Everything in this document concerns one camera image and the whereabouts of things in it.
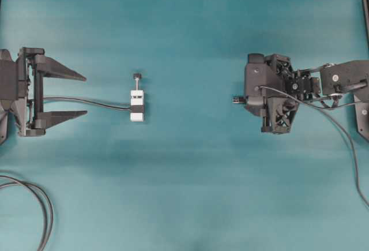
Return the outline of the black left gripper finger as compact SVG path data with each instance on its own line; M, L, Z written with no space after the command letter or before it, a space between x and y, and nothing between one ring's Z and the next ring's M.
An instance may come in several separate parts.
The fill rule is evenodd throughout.
M36 55L35 67L44 77L86 81L86 77L45 55Z
M37 113L32 125L34 129L48 129L85 114L87 114L87 111L50 111Z

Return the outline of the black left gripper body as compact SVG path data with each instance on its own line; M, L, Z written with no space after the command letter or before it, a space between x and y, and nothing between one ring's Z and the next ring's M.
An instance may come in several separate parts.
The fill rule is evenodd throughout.
M29 79L29 65L30 61L35 55L44 55L43 48L29 48L23 47L18 52L16 59L16 69L18 70L18 99L13 102L11 112L14 115L16 126L18 128L19 136L43 136L46 133L45 129L30 128L27 121L28 102L28 86Z

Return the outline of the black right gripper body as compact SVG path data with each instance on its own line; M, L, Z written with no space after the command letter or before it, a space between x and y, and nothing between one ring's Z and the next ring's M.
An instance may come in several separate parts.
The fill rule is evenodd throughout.
M285 95L286 83L293 77L290 58L272 54L265 57L265 63L271 72L263 83L267 88L262 89L265 111L261 131L289 133L297 113L297 103Z

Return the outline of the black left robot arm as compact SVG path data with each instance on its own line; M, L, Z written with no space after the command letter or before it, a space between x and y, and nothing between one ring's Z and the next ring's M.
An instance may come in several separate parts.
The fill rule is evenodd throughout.
M43 136L48 128L85 115L86 111L45 112L43 79L86 78L60 62L45 56L42 48L23 47L14 61L7 49L1 50L1 142L7 137L7 121L14 115L18 135Z

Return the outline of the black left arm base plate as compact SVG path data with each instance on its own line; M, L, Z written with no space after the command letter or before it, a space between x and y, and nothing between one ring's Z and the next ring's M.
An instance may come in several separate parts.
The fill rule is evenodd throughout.
M7 111L1 111L0 117L0 144L3 144L7 139L7 121L9 113Z

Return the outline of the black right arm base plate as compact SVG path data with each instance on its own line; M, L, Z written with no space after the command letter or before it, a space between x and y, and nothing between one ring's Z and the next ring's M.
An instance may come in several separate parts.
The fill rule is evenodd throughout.
M369 140L369 123L368 123L368 100L362 101L357 94L353 95L353 99L356 102L356 127L357 132L367 141Z

